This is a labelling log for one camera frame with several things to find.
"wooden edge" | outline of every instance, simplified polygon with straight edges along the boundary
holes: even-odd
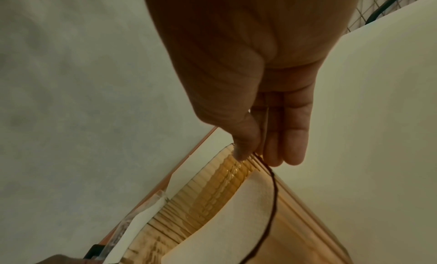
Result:
[[[173,173],[182,165],[182,163],[184,163],[189,156],[191,156],[192,153],[194,153],[194,151],[197,150],[197,148],[199,148],[200,145],[202,145],[203,142],[205,142],[205,140],[217,129],[217,127],[214,127],[191,151],[190,153],[188,153],[188,155],[186,155],[177,165],[175,168],[173,168],[172,171],[170,171],[170,173],[146,196],[144,197],[143,200],[141,200],[129,213],[131,213],[132,211],[134,211],[135,209],[137,209],[140,205],[142,205],[145,201],[147,201],[148,199],[150,199],[150,197],[152,197],[156,192],[158,192],[159,190],[164,190],[167,188],[168,183],[170,182],[170,178],[172,177]],[[108,244],[109,240],[111,240],[112,235],[114,234],[114,231],[116,230],[117,226],[115,226],[106,236],[105,238],[103,238],[100,242],[99,245],[106,245]]]

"white surface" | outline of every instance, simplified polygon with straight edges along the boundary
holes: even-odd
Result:
[[[172,174],[165,191],[173,198],[221,149],[233,142],[232,136],[217,128]]]
[[[437,0],[344,36],[304,163],[274,169],[355,264],[437,263]]]
[[[241,263],[267,228],[274,200],[272,177],[253,171],[209,222],[163,256],[162,264]]]
[[[83,257],[212,129],[143,0],[0,0],[0,255]]]
[[[138,213],[128,228],[124,232],[123,236],[117,242],[114,248],[112,248],[109,255],[105,258],[103,264],[118,263],[124,256],[127,248],[129,248],[132,241],[138,235],[138,233],[144,228],[144,226],[152,219],[156,213],[158,213],[166,204],[165,197],[161,197],[155,204],[148,209]]]

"hand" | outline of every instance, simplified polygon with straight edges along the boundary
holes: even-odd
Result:
[[[146,2],[196,115],[232,134],[235,157],[300,164],[317,71],[358,0]]]
[[[76,259],[65,255],[53,255],[37,264],[102,264],[103,260]]]

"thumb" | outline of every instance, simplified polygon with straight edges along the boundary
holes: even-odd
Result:
[[[235,144],[234,158],[238,161],[247,159],[261,142],[259,125],[249,112],[239,122],[221,128],[232,135]]]

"wire mesh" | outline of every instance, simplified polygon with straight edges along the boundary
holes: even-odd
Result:
[[[355,9],[355,12],[348,24],[346,29],[346,33],[350,33],[353,30],[356,30],[364,24],[366,24],[369,16],[376,11],[384,2],[387,0],[360,0]],[[379,17],[385,16],[389,13],[392,13],[402,7],[407,6],[410,3],[413,3],[417,0],[397,0],[394,4],[392,4],[388,9],[386,9]]]

